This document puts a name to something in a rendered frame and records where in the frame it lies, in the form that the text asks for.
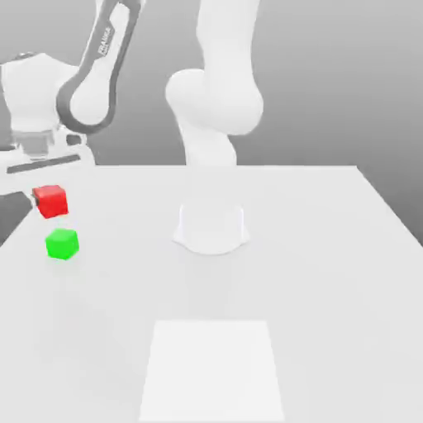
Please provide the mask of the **small red cube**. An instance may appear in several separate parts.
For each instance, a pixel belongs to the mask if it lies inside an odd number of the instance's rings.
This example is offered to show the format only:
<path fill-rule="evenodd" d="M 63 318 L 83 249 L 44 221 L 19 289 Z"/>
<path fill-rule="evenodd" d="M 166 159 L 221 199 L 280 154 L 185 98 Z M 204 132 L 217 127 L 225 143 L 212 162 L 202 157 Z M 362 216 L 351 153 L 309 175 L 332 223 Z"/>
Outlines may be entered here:
<path fill-rule="evenodd" d="M 66 191 L 59 185 L 45 185 L 32 189 L 33 197 L 40 214 L 45 218 L 67 215 L 69 213 Z"/>

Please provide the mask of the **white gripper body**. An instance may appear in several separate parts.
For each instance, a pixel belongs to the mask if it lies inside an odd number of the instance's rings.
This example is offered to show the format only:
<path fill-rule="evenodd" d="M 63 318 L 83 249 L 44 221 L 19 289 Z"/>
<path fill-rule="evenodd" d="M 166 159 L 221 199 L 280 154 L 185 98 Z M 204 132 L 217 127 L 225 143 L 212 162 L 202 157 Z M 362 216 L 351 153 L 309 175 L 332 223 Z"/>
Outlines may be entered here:
<path fill-rule="evenodd" d="M 95 165 L 88 147 L 71 147 L 52 157 L 31 160 L 21 150 L 1 153 L 0 195 L 29 192 L 43 185 L 55 185 L 73 173 Z"/>

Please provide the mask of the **small green cube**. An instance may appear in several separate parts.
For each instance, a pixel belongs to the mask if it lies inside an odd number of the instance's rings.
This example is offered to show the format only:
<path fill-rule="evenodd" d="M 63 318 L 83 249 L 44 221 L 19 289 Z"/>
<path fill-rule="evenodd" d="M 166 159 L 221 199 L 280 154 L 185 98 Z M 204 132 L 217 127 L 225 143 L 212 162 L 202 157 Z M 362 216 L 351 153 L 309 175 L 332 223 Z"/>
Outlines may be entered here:
<path fill-rule="evenodd" d="M 78 234 L 75 230 L 55 229 L 45 238 L 45 246 L 49 257 L 70 259 L 79 251 Z"/>

